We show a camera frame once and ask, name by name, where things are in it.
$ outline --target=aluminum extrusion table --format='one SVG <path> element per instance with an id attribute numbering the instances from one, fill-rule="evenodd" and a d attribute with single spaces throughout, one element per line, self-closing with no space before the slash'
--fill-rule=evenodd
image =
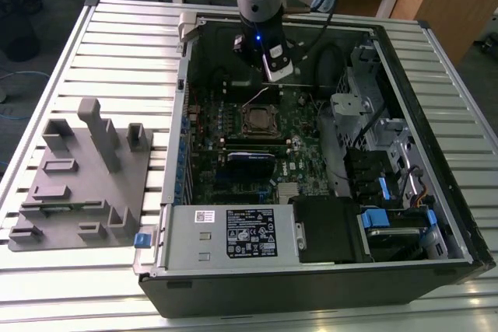
<path id="1" fill-rule="evenodd" d="M 112 118 L 116 128 L 142 122 L 154 130 L 141 224 L 158 222 L 180 57 L 177 24 L 184 10 L 236 12 L 122 0 L 100 0 L 83 8 L 0 184 L 0 330 L 495 330 L 498 267 L 405 306 L 166 320 L 138 285 L 133 247 L 9 251 L 9 229 L 44 152 L 44 124 L 48 118 L 65 117 L 71 126 L 83 126 L 76 116 L 82 96 L 99 97 L 103 117 Z M 384 26 L 498 260 L 498 141 L 433 33 L 416 22 L 336 19 Z M 142 254 L 142 262 L 152 260 L 152 250 Z"/>

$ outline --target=barcode sticker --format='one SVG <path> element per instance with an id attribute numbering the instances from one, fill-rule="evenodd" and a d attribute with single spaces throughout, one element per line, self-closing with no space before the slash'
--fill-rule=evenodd
<path id="1" fill-rule="evenodd" d="M 196 210 L 195 223 L 214 223 L 215 211 L 214 210 Z"/>

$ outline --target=power supply label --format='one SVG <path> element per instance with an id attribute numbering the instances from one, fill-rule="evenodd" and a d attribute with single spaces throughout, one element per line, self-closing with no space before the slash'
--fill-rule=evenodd
<path id="1" fill-rule="evenodd" d="M 226 254 L 230 258 L 276 257 L 273 209 L 227 210 Z"/>

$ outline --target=circuit board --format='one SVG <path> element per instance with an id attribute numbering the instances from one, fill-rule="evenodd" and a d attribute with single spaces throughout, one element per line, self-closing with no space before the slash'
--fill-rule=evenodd
<path id="1" fill-rule="evenodd" d="M 323 103 L 299 88 L 280 87 L 279 103 L 230 103 L 210 92 L 191 104 L 194 204 L 278 204 L 280 183 L 297 183 L 299 194 L 329 194 L 317 129 Z M 220 178 L 226 155 L 235 152 L 273 155 L 275 167 L 263 179 Z"/>

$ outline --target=blue tab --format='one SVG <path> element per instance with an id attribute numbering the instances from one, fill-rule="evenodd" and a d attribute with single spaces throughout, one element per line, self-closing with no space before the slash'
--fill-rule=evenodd
<path id="1" fill-rule="evenodd" d="M 386 184 L 385 178 L 379 178 L 379 183 L 381 184 L 384 200 L 391 200 L 391 194 L 389 193 L 388 185 Z"/>
<path id="2" fill-rule="evenodd" d="M 389 218 L 385 209 L 367 209 L 362 215 L 361 219 L 363 227 L 366 229 L 389 227 Z"/>
<path id="3" fill-rule="evenodd" d="M 429 219 L 429 224 L 430 225 L 437 224 L 437 218 L 436 218 L 436 214 L 434 213 L 434 210 L 428 210 L 427 211 L 427 218 Z"/>
<path id="4" fill-rule="evenodd" d="M 363 228 L 368 229 L 372 225 L 372 222 L 370 221 L 370 218 L 368 218 L 368 215 L 366 213 L 363 213 L 361 215 L 361 220 L 363 223 Z"/>
<path id="5" fill-rule="evenodd" d="M 137 249 L 149 249 L 152 246 L 153 236 L 150 233 L 137 233 L 133 246 Z"/>

